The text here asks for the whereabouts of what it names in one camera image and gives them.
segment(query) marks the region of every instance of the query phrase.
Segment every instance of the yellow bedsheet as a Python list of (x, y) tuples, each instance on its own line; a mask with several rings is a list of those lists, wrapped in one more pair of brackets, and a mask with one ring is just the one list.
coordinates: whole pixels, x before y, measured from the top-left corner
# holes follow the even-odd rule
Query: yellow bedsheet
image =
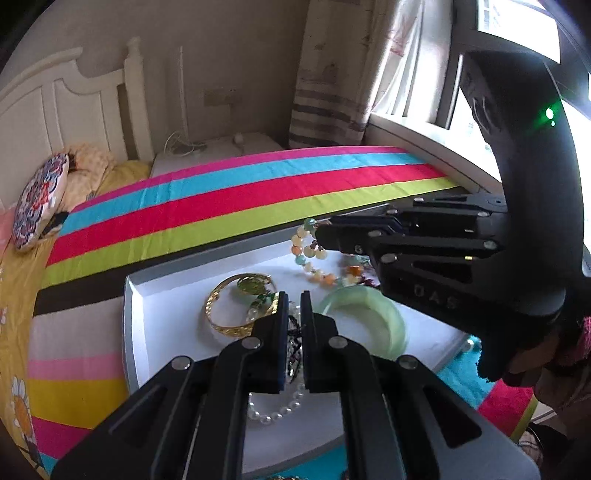
[[(151, 166), (140, 161), (118, 164), (100, 185), (97, 195), (148, 178)], [(0, 419), (31, 464), (36, 465), (35, 434), (27, 394), (28, 343), (35, 298), (56, 237), (17, 252), (9, 244), (0, 263)], [(42, 468), (37, 471), (48, 478)]]

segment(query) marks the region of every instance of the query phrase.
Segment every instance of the white headboard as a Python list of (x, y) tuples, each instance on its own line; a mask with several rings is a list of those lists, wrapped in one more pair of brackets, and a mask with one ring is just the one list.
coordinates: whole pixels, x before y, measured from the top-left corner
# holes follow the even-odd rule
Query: white headboard
[(128, 159), (119, 85), (127, 93), (129, 140), (139, 160), (154, 159), (139, 38), (128, 48), (124, 67), (114, 72), (82, 76), (76, 63), (82, 48), (73, 48), (38, 61), (0, 91), (0, 205), (16, 202), (39, 165), (67, 145), (91, 142), (117, 161)]

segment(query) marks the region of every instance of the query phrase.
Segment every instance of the cable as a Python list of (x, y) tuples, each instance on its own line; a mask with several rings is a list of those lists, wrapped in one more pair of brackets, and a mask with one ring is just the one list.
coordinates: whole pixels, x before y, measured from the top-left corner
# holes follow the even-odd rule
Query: cable
[[(190, 148), (189, 151), (178, 153), (178, 146), (182, 145), (183, 147)], [(184, 157), (193, 153), (194, 151), (204, 151), (207, 148), (207, 144), (203, 142), (188, 142), (183, 140), (182, 133), (179, 130), (176, 130), (170, 134), (167, 138), (166, 142), (164, 143), (164, 151), (170, 155), (174, 155), (176, 157)]]

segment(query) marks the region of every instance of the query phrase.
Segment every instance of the electrical outlet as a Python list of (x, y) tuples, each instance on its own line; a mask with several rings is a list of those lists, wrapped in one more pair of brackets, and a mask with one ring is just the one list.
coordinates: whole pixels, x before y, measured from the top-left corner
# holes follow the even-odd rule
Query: electrical outlet
[(236, 105), (242, 102), (242, 90), (236, 87), (214, 87), (203, 92), (204, 106)]

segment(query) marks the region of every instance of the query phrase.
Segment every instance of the yellow stripe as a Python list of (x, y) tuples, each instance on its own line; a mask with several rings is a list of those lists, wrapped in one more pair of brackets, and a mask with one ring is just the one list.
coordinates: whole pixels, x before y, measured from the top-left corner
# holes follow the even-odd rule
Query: yellow stripe
[(93, 429), (128, 397), (125, 379), (27, 380), (31, 414), (43, 420)]
[(531, 418), (534, 416), (534, 412), (537, 406), (538, 399), (535, 397), (535, 395), (532, 395), (530, 398), (530, 402), (527, 405), (527, 408), (523, 412), (523, 415), (521, 416), (519, 422), (517, 423), (517, 426), (515, 427), (515, 430), (513, 430), (513, 433), (511, 433), (509, 437), (515, 443), (519, 443), (519, 439), (525, 432), (525, 429), (530, 423)]
[(454, 186), (455, 183), (444, 177), (411, 180), (326, 193), (228, 213), (150, 233), (50, 265), (45, 270), (42, 288), (242, 233), (292, 222), (305, 216), (338, 212)]

